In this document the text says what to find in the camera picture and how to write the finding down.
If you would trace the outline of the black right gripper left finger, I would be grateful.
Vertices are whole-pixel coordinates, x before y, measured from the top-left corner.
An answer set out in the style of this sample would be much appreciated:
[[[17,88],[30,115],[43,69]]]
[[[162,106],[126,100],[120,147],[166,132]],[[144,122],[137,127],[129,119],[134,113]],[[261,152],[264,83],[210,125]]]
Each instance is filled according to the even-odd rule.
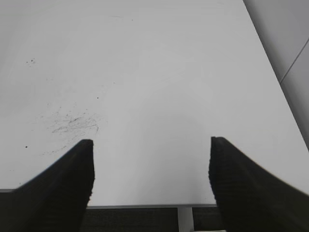
[[[0,191],[2,232],[78,232],[94,185],[94,143],[79,141],[42,173]]]

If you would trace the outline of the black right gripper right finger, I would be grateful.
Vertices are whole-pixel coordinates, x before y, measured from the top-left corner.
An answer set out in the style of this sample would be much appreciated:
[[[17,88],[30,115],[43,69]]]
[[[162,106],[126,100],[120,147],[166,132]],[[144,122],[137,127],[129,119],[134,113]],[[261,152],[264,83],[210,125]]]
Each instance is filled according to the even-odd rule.
[[[211,138],[209,180],[227,232],[307,232],[309,196]]]

